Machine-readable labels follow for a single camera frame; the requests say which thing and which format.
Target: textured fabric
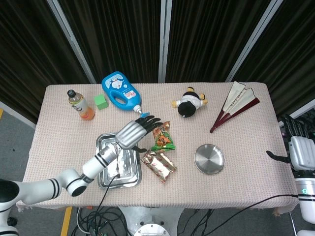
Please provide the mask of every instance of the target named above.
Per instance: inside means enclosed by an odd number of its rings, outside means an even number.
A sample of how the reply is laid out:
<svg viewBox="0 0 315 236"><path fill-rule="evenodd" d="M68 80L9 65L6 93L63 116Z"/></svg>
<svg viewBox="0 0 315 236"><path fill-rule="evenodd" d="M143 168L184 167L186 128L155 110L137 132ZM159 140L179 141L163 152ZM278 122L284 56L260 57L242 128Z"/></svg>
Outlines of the textured fabric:
<svg viewBox="0 0 315 236"><path fill-rule="evenodd" d="M315 99L315 1L283 1L234 76L268 86L278 117Z"/></svg>
<svg viewBox="0 0 315 236"><path fill-rule="evenodd" d="M278 194L296 194L290 165L272 160L266 150L286 155L284 143L272 107L267 87L249 83L260 103L216 129L215 122L232 83L134 84L142 96L144 112L170 121L170 135L177 149L167 153L178 170L165 184L143 163L139 185L108 192L104 205L220 208L246 207ZM204 93L209 103L190 118L181 117L171 107L188 86ZM102 133L119 131L139 115L119 110L112 103L101 111L95 110L91 121L83 121L67 102L68 89L82 93L95 109L94 96L102 94L101 85L53 85L46 90L36 131L30 150L24 181L52 178L65 169L82 165L95 155L95 143ZM152 134L140 143L140 148L154 144ZM205 175L195 166L194 153L202 144L217 145L225 155L225 167L216 175ZM53 200L35 206L58 208L63 206L96 206L104 191L97 181L90 184L79 197L71 197L63 190ZM281 197L256 207L294 208L298 201Z"/></svg>
<svg viewBox="0 0 315 236"><path fill-rule="evenodd" d="M60 0L98 83L116 70L158 82L160 0Z"/></svg>
<svg viewBox="0 0 315 236"><path fill-rule="evenodd" d="M48 85L87 84L47 1L0 1L0 100L36 123Z"/></svg>
<svg viewBox="0 0 315 236"><path fill-rule="evenodd" d="M166 81L224 82L269 0L173 0Z"/></svg>

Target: blue plastic bottle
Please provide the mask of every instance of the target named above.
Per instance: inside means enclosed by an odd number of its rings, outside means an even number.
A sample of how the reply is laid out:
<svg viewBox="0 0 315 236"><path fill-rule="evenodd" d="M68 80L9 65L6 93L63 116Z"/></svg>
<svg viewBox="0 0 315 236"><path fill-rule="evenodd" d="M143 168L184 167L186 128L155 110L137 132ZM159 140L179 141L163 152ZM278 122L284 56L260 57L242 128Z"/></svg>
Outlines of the blue plastic bottle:
<svg viewBox="0 0 315 236"><path fill-rule="evenodd" d="M140 117L146 117L150 113L142 113L141 97L138 91L129 83L127 77L120 71L115 71L102 80L102 88L109 99L118 108L140 113Z"/></svg>

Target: black curtain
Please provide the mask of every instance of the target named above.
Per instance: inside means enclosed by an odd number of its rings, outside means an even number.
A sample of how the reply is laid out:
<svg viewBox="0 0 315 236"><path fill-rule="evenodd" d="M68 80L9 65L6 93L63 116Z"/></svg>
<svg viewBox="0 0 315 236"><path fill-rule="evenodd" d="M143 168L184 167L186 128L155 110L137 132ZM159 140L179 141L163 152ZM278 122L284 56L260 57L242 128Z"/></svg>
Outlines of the black curtain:
<svg viewBox="0 0 315 236"><path fill-rule="evenodd" d="M268 0L173 0L167 82L224 82Z"/></svg>
<svg viewBox="0 0 315 236"><path fill-rule="evenodd" d="M160 0L60 0L98 83L119 70L158 81Z"/></svg>
<svg viewBox="0 0 315 236"><path fill-rule="evenodd" d="M0 9L0 101L36 123L48 85L89 81L46 1Z"/></svg>
<svg viewBox="0 0 315 236"><path fill-rule="evenodd" d="M278 117L315 98L315 1L285 0L234 79L266 83Z"/></svg>

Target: round metal dish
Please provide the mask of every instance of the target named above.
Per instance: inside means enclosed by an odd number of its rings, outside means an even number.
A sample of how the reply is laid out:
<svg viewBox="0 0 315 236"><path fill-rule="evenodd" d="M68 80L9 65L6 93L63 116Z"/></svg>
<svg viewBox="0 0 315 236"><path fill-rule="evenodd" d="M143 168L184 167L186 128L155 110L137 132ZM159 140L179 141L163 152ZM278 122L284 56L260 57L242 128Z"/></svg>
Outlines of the round metal dish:
<svg viewBox="0 0 315 236"><path fill-rule="evenodd" d="M195 152L195 164L201 172L212 175L223 169L225 158L220 148L212 144L204 144Z"/></svg>

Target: black bottle cap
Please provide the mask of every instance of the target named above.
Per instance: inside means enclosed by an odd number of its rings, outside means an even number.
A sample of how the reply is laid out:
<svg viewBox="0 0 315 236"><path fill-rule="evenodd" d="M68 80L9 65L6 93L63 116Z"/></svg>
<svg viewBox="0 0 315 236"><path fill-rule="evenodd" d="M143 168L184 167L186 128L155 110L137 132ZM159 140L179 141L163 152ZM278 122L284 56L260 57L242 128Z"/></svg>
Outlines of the black bottle cap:
<svg viewBox="0 0 315 236"><path fill-rule="evenodd" d="M69 97L74 97L76 95L75 91L70 89L68 92L67 92L68 96Z"/></svg>

